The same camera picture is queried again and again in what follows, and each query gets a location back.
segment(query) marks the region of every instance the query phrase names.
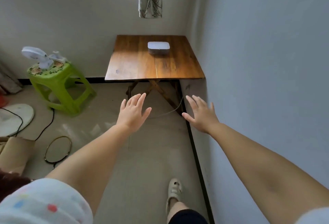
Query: wooden tabletop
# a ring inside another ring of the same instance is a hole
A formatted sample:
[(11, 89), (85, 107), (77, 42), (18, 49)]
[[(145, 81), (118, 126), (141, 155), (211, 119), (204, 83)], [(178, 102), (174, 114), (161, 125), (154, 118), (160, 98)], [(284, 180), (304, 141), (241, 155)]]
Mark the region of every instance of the wooden tabletop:
[[(147, 43), (164, 41), (170, 54), (153, 56)], [(185, 36), (118, 35), (105, 76), (106, 81), (141, 79), (192, 79), (205, 75)]]

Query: forearm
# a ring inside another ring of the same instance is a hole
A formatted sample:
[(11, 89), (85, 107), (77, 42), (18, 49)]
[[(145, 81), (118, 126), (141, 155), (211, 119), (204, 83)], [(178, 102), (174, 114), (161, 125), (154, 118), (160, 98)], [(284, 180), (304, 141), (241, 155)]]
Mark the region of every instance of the forearm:
[(209, 134), (271, 223), (293, 223), (311, 209), (329, 206), (329, 191), (284, 157), (224, 124)]
[(60, 180), (75, 188), (95, 214), (112, 174), (117, 152), (129, 134), (127, 127), (114, 125), (71, 155), (46, 177)]

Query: blue dot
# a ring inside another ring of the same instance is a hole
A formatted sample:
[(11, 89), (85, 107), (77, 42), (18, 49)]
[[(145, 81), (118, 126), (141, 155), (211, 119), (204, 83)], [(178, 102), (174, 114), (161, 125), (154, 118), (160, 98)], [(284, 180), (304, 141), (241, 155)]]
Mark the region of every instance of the blue dot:
[(24, 205), (24, 201), (21, 200), (21, 201), (16, 202), (16, 204), (14, 205), (14, 208), (19, 209), (19, 208), (21, 208), (23, 205)]

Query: white round board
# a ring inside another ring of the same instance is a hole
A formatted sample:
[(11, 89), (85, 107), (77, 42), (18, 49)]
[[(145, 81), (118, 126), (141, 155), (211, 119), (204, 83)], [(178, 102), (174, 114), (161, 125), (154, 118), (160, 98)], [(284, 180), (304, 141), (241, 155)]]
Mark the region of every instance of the white round board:
[(23, 124), (19, 128), (22, 120), (14, 114), (0, 109), (0, 137), (11, 136), (17, 132), (18, 128), (21, 131), (34, 117), (33, 108), (26, 104), (10, 105), (3, 108), (19, 115), (23, 119)]

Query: gray wall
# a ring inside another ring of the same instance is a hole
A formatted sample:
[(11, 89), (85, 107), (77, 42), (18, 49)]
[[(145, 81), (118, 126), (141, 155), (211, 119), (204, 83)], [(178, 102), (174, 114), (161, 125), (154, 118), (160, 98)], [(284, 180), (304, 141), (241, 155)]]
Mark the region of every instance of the gray wall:
[(86, 77), (104, 77), (118, 34), (185, 35), (191, 0), (163, 0), (163, 18), (138, 17), (138, 0), (0, 0), (0, 60), (18, 78), (23, 46), (60, 51)]
[[(187, 36), (207, 81), (184, 93), (329, 187), (328, 0), (193, 1)], [(216, 223), (267, 223), (217, 143), (193, 135)]]

